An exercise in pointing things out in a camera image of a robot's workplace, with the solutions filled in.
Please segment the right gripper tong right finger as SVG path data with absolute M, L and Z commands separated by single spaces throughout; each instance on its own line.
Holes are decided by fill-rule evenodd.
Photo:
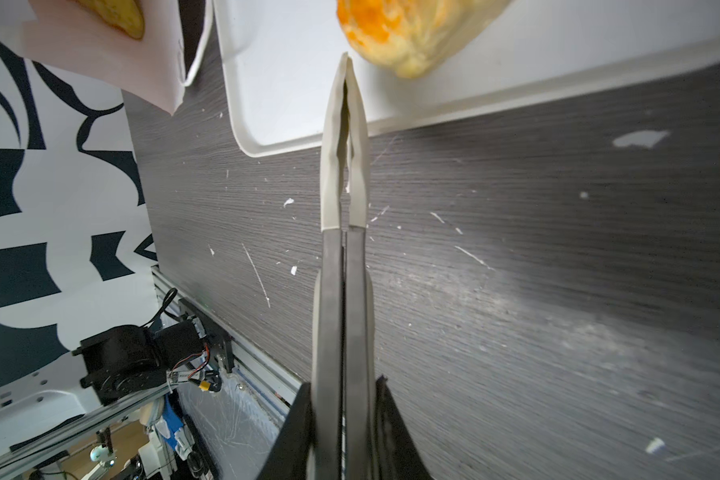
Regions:
M 375 479 L 375 378 L 372 286 L 366 269 L 370 196 L 368 128 L 359 84 L 345 58 L 344 94 L 348 126 L 349 224 L 345 246 L 344 400 L 347 479 Z

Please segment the red white paper bag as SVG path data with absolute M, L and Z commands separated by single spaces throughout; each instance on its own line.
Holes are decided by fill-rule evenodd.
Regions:
M 190 1 L 202 29 L 190 65 L 179 1 L 137 1 L 136 39 L 82 1 L 0 1 L 0 42 L 21 57 L 107 82 L 174 114 L 202 64 L 214 23 L 211 1 Z

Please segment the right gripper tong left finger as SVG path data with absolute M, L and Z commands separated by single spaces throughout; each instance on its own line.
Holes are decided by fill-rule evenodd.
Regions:
M 343 251 L 341 230 L 342 158 L 346 156 L 347 54 L 340 57 L 330 90 L 320 152 L 322 267 L 315 288 L 312 408 L 315 479 L 339 479 L 343 407 Z

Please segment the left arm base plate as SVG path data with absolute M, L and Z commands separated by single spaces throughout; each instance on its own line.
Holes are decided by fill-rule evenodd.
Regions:
M 220 323 L 188 300 L 180 300 L 179 305 L 183 316 L 195 325 L 198 336 L 206 347 L 203 366 L 194 369 L 187 381 L 197 385 L 201 390 L 219 392 L 223 384 L 222 375 L 231 374 L 235 366 L 233 337 Z

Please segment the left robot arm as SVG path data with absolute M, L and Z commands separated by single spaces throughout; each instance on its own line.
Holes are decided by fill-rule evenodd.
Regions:
M 132 393 L 166 383 L 182 360 L 202 354 L 191 323 L 152 332 L 123 325 L 0 387 L 0 456 Z

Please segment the yellow fake croissant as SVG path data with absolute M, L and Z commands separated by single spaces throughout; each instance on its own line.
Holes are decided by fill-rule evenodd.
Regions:
M 122 30 L 135 40 L 145 33 L 145 21 L 136 0 L 77 0 L 81 6 L 97 14 L 109 26 Z

